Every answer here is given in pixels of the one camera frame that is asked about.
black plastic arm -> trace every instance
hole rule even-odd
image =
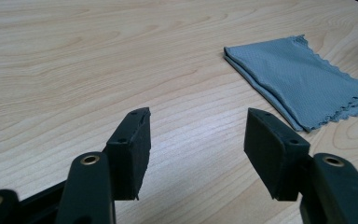
[[[68,183],[63,181],[21,202],[15,191],[0,189],[0,223],[54,223],[57,213],[60,214],[58,223],[69,223],[67,214],[72,213],[76,214],[80,223],[87,223],[90,218],[92,223],[103,223],[98,220],[107,217],[100,214],[97,218],[96,214],[106,214],[106,209],[111,210],[112,221],[115,221],[114,200],[138,198],[149,162],[150,148],[149,108],[133,110],[118,125],[103,152],[90,154],[98,156],[98,162],[89,166],[82,164],[82,158],[89,155],[87,153],[74,160]],[[104,198],[97,200],[102,207],[97,208],[93,204],[100,198]],[[77,209],[76,206],[81,204],[89,208],[89,213]]]
[[[244,151],[272,198],[303,195],[304,223],[358,223],[358,172],[338,156],[308,155],[310,144],[268,112],[249,108]]]

folded cloth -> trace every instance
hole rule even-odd
[[[315,54],[303,35],[225,48],[225,58],[296,131],[358,116],[358,79]]]

